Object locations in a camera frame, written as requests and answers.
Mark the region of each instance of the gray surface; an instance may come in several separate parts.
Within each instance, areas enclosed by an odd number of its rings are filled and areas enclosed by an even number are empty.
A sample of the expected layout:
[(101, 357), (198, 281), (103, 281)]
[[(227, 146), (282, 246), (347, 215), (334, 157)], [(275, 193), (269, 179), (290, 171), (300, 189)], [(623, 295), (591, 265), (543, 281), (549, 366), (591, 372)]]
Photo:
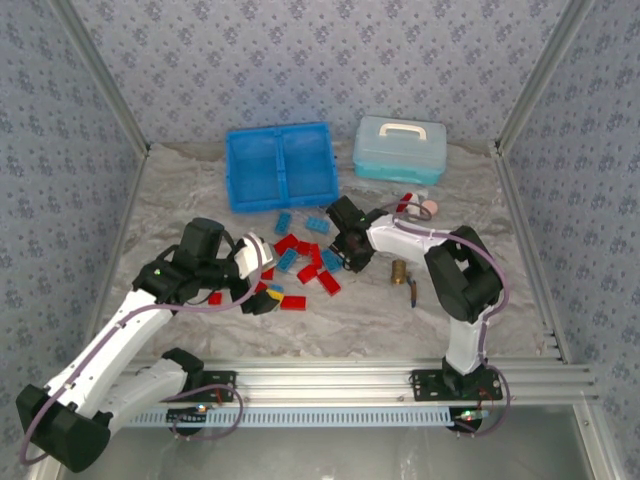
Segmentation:
[(509, 154), (572, 359), (640, 478), (640, 4), (596, 1)]
[(0, 478), (14, 399), (82, 345), (137, 157), (46, 0), (0, 2)]
[[(224, 184), (225, 164), (218, 146), (182, 146), (177, 151), (154, 146), (134, 207), (124, 253), (107, 302), (106, 320), (118, 307), (143, 262), (179, 241), (184, 225), (195, 216), (214, 218), (234, 237), (254, 229), (267, 240), (277, 212), (232, 215)], [(400, 198), (416, 187), (355, 177), (351, 144), (336, 145), (341, 192), (365, 210)], [(469, 224), (506, 268), (513, 289), (512, 304), (491, 326), (490, 355), (535, 356), (543, 347), (542, 325), (524, 274), (513, 227), (501, 194), (493, 161), (477, 152), (450, 146), (448, 169), (429, 198), (439, 202), (435, 228)], [(423, 188), (419, 192), (427, 193)], [(296, 210), (293, 231), (299, 238), (327, 246), (335, 235), (312, 234), (304, 228), (319, 209)], [(158, 356), (174, 346), (204, 357), (238, 356), (393, 356), (440, 357), (448, 343), (448, 318), (441, 309), (423, 266), (410, 266), (418, 281), (419, 299), (409, 307), (406, 285), (389, 284), (391, 258), (376, 255), (362, 273), (336, 275), (343, 291), (328, 297), (315, 281), (302, 286), (295, 275), (276, 274), (287, 293), (308, 296), (304, 313), (273, 312), (242, 315), (180, 314), (156, 334), (142, 355)], [(296, 265), (305, 265), (301, 260)]]
[(363, 115), (496, 138), (567, 0), (72, 0), (150, 142)]
[(186, 443), (166, 429), (125, 429), (64, 480), (588, 480), (571, 408), (517, 408), (482, 439), (444, 428), (240, 429)]

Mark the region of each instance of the blue lego brick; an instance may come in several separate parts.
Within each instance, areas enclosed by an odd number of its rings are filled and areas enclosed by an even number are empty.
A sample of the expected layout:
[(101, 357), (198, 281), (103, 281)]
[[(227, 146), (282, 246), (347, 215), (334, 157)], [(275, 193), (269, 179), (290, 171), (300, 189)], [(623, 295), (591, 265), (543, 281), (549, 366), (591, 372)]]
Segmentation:
[(309, 230), (327, 234), (329, 233), (329, 222), (321, 218), (309, 217), (306, 227)]
[(291, 266), (296, 262), (298, 258), (298, 252), (293, 250), (292, 248), (288, 248), (284, 255), (280, 257), (276, 268), (281, 272), (288, 272)]
[(340, 259), (340, 257), (331, 250), (323, 250), (320, 255), (322, 256), (322, 262), (329, 273), (335, 273), (342, 268), (342, 259)]
[(289, 233), (289, 225), (291, 225), (291, 214), (281, 213), (278, 217), (278, 223), (276, 223), (275, 232), (278, 235), (286, 235)]

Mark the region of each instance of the lego brick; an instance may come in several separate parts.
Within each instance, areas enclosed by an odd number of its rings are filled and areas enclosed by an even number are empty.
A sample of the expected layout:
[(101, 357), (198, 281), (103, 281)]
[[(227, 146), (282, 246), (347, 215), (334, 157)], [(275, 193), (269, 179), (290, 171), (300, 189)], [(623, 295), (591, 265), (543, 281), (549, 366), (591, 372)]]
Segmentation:
[(276, 228), (274, 231), (278, 235), (286, 235), (289, 231), (289, 225), (291, 225), (291, 214), (290, 213), (281, 213), (278, 217), (278, 222), (276, 223)]
[(336, 279), (326, 270), (318, 274), (318, 280), (320, 280), (324, 289), (331, 296), (334, 296), (342, 289), (340, 284), (336, 282)]
[(282, 310), (306, 310), (307, 297), (285, 295), (280, 303), (280, 308)]
[(278, 261), (278, 265), (276, 265), (276, 268), (281, 272), (288, 272), (291, 266), (295, 263), (297, 258), (298, 258), (298, 253), (292, 248), (289, 248), (280, 257), (280, 260)]
[(266, 270), (264, 272), (262, 272), (262, 275), (260, 276), (260, 278), (262, 280), (273, 280), (273, 274), (275, 273), (275, 267), (270, 268), (269, 270)]
[(282, 302), (282, 299), (284, 298), (284, 293), (276, 292), (275, 290), (271, 290), (270, 288), (267, 289), (267, 293), (271, 298), (277, 300), (278, 303)]
[(222, 292), (214, 292), (209, 296), (209, 305), (222, 305)]
[(322, 262), (329, 273), (336, 273), (342, 268), (342, 259), (331, 250), (323, 250), (320, 255), (322, 256)]
[(307, 284), (318, 276), (318, 269), (313, 265), (307, 265), (298, 272), (298, 278), (302, 284)]
[(284, 252), (287, 251), (288, 248), (296, 248), (298, 246), (298, 239), (293, 233), (290, 233), (278, 243), (273, 246), (273, 249), (279, 256), (284, 255)]
[(316, 268), (322, 268), (322, 254), (317, 243), (311, 245), (309, 254), (311, 255), (311, 265)]
[(329, 233), (329, 222), (321, 218), (309, 217), (305, 226), (314, 232)]
[[(409, 192), (409, 193), (405, 193), (405, 194), (404, 194), (404, 197), (402, 197), (402, 198), (400, 199), (400, 201), (401, 201), (401, 202), (409, 202), (409, 201), (411, 201), (411, 197), (412, 197), (412, 196), (413, 196), (413, 193), (411, 193), (411, 192)], [(396, 207), (396, 213), (402, 213), (402, 212), (404, 212), (404, 211), (406, 210), (406, 208), (407, 208), (407, 204), (406, 204), (406, 203), (405, 203), (405, 204), (403, 204), (403, 205), (398, 205), (398, 206)]]
[(298, 246), (296, 247), (296, 251), (300, 255), (309, 255), (309, 251), (311, 250), (311, 244), (309, 242), (298, 242)]

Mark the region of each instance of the sandy floor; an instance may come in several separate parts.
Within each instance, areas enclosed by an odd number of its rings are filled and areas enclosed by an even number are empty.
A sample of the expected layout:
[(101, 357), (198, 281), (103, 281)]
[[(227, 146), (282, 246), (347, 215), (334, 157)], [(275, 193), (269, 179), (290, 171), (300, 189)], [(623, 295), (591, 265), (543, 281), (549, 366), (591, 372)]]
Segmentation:
[[(340, 189), (365, 211), (389, 203), (405, 192), (428, 193), (440, 205), (430, 226), (455, 229), (467, 224), (480, 234), (489, 251), (505, 268), (512, 288), (508, 309), (491, 325), (490, 355), (535, 356), (543, 347), (542, 323), (532, 299), (516, 245), (513, 226), (499, 180), (488, 156), (449, 146), (447, 171), (439, 185), (417, 188), (400, 183), (356, 177), (351, 144), (335, 145)], [(224, 182), (221, 145), (154, 145), (107, 300), (105, 322), (115, 312), (141, 266), (167, 246), (177, 243), (186, 223), (194, 217), (224, 224), (234, 238), (253, 230), (277, 241), (273, 227), (278, 212), (234, 215)], [(313, 234), (306, 218), (321, 209), (292, 210), (292, 231), (303, 240), (328, 246), (337, 233)], [(342, 271), (336, 279), (343, 290), (330, 298), (315, 281), (303, 286), (291, 274), (277, 274), (275, 283), (287, 293), (306, 295), (306, 312), (276, 311), (243, 315), (240, 309), (222, 314), (179, 314), (141, 351), (160, 355), (178, 346), (201, 357), (334, 356), (334, 357), (440, 357), (448, 343), (448, 317), (433, 292), (423, 266), (409, 265), (418, 282), (418, 307), (409, 305), (409, 288), (389, 284), (392, 258), (378, 255), (367, 268), (353, 274)], [(225, 292), (225, 301), (229, 301)]]

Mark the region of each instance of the brass object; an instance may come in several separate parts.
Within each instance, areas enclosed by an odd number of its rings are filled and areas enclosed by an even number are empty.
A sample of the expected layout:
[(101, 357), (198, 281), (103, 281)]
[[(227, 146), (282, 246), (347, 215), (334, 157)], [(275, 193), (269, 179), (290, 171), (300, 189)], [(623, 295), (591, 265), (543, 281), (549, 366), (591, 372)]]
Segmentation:
[(402, 285), (407, 281), (407, 263), (404, 260), (391, 262), (391, 284)]

